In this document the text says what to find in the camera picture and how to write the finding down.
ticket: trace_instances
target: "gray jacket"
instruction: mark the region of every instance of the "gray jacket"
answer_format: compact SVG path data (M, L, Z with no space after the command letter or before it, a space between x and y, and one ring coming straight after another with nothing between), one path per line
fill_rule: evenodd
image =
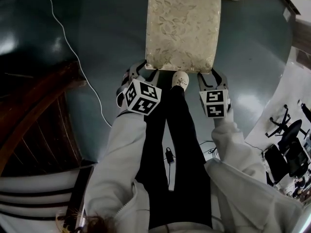
M143 116L130 113L118 117L110 133L107 152L86 189L87 215L113 216L119 233L149 231L148 193L135 180L145 132ZM232 109L226 118L215 120L212 138L220 157L220 161L211 159L205 164L211 182L213 229L179 222L149 232L292 232L302 205L266 184L261 158L244 144L243 134L233 121Z

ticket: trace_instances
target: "white cube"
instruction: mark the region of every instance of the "white cube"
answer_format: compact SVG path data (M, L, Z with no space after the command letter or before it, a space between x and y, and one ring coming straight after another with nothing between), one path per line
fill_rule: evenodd
M224 118L228 110L228 90L200 91L205 115L209 118Z
M127 109L148 116L160 103L161 93L157 87L133 80L125 93Z

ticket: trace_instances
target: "dark floor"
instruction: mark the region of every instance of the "dark floor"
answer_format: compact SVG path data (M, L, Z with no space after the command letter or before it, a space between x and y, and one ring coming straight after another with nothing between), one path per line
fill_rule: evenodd
M145 54L148 0L53 0L68 39L103 104L110 123L118 114L115 91L125 70ZM227 75L235 120L247 136L272 97L292 43L282 0L222 0L214 67ZM31 74L74 59L49 0L0 0L0 67ZM90 88L67 93L75 136L82 155L98 160L110 128L101 118ZM196 75L186 92L199 142L210 139L211 120L199 102ZM172 147L168 135L164 146Z

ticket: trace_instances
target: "white shoe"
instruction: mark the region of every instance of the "white shoe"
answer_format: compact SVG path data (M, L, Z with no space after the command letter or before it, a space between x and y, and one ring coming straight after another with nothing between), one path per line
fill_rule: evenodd
M174 73L172 80L172 87L178 85L182 87L184 90L186 90L188 84L189 84L189 76L187 73L182 71L177 71L176 73Z

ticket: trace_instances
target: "beige floral fabric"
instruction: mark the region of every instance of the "beige floral fabric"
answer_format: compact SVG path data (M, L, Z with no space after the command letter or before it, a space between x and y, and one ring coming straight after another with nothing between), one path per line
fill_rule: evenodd
M221 0L149 0L146 68L209 73Z

